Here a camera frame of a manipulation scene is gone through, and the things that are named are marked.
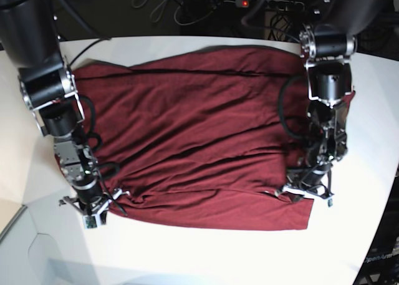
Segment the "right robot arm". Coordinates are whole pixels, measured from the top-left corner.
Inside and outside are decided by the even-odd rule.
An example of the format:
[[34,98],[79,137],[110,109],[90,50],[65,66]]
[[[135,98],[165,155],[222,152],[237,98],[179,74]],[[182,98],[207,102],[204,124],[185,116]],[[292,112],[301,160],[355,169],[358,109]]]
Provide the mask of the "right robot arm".
[[60,170],[76,192],[60,203],[76,209],[85,228],[103,226],[123,190],[106,188],[89,145],[99,135],[84,130],[84,97],[60,51],[51,0],[1,0],[1,45],[17,69],[27,109],[41,134],[53,138]]

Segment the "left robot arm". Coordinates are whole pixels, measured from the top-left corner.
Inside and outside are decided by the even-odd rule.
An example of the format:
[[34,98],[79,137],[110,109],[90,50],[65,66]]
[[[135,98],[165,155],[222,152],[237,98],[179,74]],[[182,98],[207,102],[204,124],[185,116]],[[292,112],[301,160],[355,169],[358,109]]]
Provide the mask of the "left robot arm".
[[[285,132],[306,148],[304,164],[286,170],[286,180],[275,196],[293,195],[294,201],[320,198],[332,204],[332,167],[347,154],[344,98],[353,92],[350,58],[357,50],[357,35],[364,31],[391,0],[319,0],[315,14],[300,31],[297,42],[305,72],[285,81],[277,100],[277,113]],[[286,122],[283,102],[288,87],[305,81],[310,104],[309,131],[295,133]]]

